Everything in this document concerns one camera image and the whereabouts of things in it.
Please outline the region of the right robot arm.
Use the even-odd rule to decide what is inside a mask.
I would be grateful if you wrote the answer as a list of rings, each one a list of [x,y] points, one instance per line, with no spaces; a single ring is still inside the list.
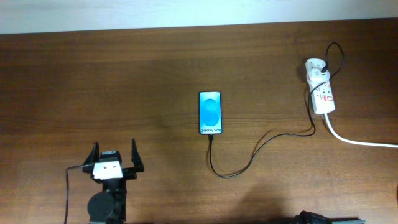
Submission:
[[[293,224],[366,224],[366,220],[358,218],[335,219],[316,213],[302,211],[292,220]]]

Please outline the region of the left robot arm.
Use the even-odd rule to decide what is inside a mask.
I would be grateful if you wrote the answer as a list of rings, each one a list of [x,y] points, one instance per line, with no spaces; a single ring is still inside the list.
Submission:
[[[96,142],[83,163],[82,171],[102,185],[102,191],[92,196],[87,205],[90,223],[120,224],[126,221],[126,182],[137,179],[144,172],[144,165],[132,140],[131,161],[133,167],[122,167],[119,151],[100,152]]]

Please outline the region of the blue-screen Samsung smartphone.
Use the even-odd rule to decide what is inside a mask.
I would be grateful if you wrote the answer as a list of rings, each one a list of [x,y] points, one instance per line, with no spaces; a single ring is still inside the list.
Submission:
[[[221,93],[203,91],[199,93],[200,134],[213,135],[223,132]]]

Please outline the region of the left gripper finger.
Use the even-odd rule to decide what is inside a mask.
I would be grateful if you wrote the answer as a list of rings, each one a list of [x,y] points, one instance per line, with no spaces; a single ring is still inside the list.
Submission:
[[[99,143],[95,142],[93,145],[93,148],[91,150],[91,152],[89,153],[88,157],[85,159],[84,161],[84,165],[90,165],[95,163],[96,161],[99,160],[100,157],[100,147],[99,147]]]
[[[143,169],[144,165],[137,150],[136,141],[132,139],[132,149],[131,149],[131,161],[134,164],[135,169]]]

